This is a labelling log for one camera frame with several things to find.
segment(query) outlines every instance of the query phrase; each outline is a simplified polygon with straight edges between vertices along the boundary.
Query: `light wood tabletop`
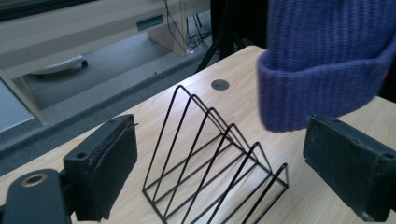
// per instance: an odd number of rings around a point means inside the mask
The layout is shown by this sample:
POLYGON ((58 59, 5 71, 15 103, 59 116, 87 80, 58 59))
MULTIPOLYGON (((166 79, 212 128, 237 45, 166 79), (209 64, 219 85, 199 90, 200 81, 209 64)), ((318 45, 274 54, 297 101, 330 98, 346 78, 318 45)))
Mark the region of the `light wood tabletop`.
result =
MULTIPOLYGON (((262 53, 263 49, 247 47, 179 84, 186 87, 189 92, 198 95, 207 106, 215 107, 227 123, 235 123, 250 144, 260 142, 275 171, 284 162, 288 164, 290 187, 262 218, 261 223, 364 223, 305 163, 303 157, 305 130, 271 133, 264 129, 258 111, 256 72, 257 59, 262 53), (229 89, 214 90, 211 83, 216 79, 228 81, 229 89)), ((161 223, 142 193, 142 188, 175 87, 160 92, 122 113, 134 114, 134 120, 138 123, 135 127, 138 159, 114 204, 110 220, 104 220, 104 223, 161 223)), ((177 99, 175 102, 176 114, 184 109, 185 103, 182 101, 182 99, 177 99)), ((183 123, 186 127, 178 137, 180 146, 190 143, 189 139, 193 138, 197 132, 197 125, 193 124, 199 124, 202 120, 202 116, 198 119, 194 115, 202 114, 202 111, 196 109, 197 112, 194 113, 193 107, 191 111, 183 123)), ((396 104, 375 97, 369 104, 339 119, 386 146, 396 148, 394 132, 396 130, 396 104)), ((172 132, 175 131, 177 121, 170 119, 167 125, 170 131, 163 135, 163 145, 169 145, 172 141, 174 136, 172 132)), ((62 170, 62 158, 94 130, 1 176, 0 204, 5 202, 7 188, 17 177, 43 168, 62 170)), ((210 128, 208 130, 203 134, 204 138, 215 134, 210 131, 210 128)), ((164 160, 167 153, 167 149, 163 148, 166 147, 159 148, 159 160, 164 160)), ((160 168, 154 168, 153 172, 158 172, 158 170, 160 168)), ((243 193, 243 189, 240 190, 234 195, 243 193)), ((240 223, 240 219, 234 219, 231 223, 240 223)), ((396 223, 394 212, 390 212, 386 223, 396 223)))

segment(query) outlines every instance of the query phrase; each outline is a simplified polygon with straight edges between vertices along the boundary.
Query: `black wire rack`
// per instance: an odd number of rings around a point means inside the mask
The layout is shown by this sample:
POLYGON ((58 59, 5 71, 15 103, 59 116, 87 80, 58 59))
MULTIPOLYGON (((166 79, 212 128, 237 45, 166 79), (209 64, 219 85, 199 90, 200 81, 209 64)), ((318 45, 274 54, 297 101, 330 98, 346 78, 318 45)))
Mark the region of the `black wire rack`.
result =
POLYGON ((288 187, 286 163, 274 173, 259 142, 176 87, 142 190, 163 223, 258 223, 288 187))

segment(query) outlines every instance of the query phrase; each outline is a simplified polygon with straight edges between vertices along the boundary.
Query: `knit beanie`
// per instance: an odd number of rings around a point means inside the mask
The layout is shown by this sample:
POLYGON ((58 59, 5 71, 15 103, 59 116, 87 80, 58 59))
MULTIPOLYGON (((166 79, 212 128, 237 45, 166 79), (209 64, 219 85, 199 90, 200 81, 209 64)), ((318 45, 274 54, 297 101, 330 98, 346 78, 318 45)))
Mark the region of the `knit beanie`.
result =
POLYGON ((395 0, 271 0, 258 60, 262 123, 274 133, 368 103, 396 51, 395 0))

